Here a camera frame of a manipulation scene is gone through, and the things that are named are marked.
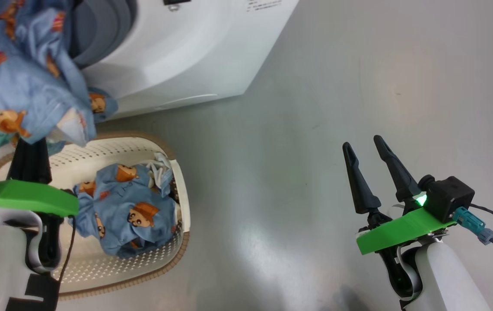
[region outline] brown basket rim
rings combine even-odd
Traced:
[[[122,137],[138,137],[138,138],[144,138],[146,140],[150,140],[153,143],[157,144],[160,148],[162,148],[162,150],[164,150],[168,159],[175,160],[175,154],[173,153],[173,150],[171,150],[171,148],[169,148],[169,146],[165,142],[163,142],[163,140],[160,140],[156,136],[152,136],[142,132],[128,131],[128,132],[102,133],[99,134],[95,140],[106,140],[110,138],[122,138]],[[13,157],[14,157],[14,152],[6,154],[4,157],[0,158],[0,168],[6,165],[7,163],[9,163],[10,161],[12,161]],[[156,269],[154,271],[142,274],[141,276],[130,278],[125,281],[112,283],[110,285],[82,289],[80,291],[74,291],[74,292],[60,293],[58,297],[58,301],[68,301],[73,299],[80,299],[84,297],[91,297],[91,296],[111,293],[114,291],[118,291],[120,289],[139,285],[141,283],[157,278],[165,274],[169,270],[171,270],[173,267],[175,267],[176,264],[181,260],[181,258],[183,258],[183,255],[185,254],[185,251],[187,250],[187,246],[189,244],[190,235],[191,235],[190,231],[183,233],[183,242],[181,243],[181,246],[177,251],[177,254],[175,254],[172,260],[170,260],[170,262],[167,263],[165,266]]]

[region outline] green plastic part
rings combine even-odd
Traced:
[[[454,224],[454,221],[443,224],[424,208],[420,208],[359,236],[356,242],[361,254],[365,255],[414,240]]]
[[[0,181],[0,207],[67,217],[77,215],[79,201],[49,185],[10,180]]]

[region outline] washing machine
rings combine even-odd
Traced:
[[[70,55],[115,118],[243,94],[298,0],[83,0]]]

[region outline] white plastic basket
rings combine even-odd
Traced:
[[[60,300],[76,299],[99,295],[130,287],[156,278],[181,260],[189,241],[191,215],[185,180],[173,152],[159,139],[137,132],[100,135],[85,148],[66,145],[50,157],[52,182],[60,189],[72,189],[83,181],[92,181],[96,172],[108,165],[121,163],[137,165],[154,158],[155,152],[164,153],[173,168],[181,223],[177,226],[172,240],[157,250],[128,259],[104,254],[98,240],[92,236],[75,236],[74,246],[64,279],[60,287]],[[6,178],[13,154],[0,159],[0,181]],[[62,258],[66,258],[72,235],[67,223],[60,227]],[[53,272],[58,278],[61,267]]]

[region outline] screw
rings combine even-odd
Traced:
[[[176,11],[179,11],[181,6],[179,4],[172,4],[172,5],[168,6],[168,8],[169,8],[170,12],[176,12]]]

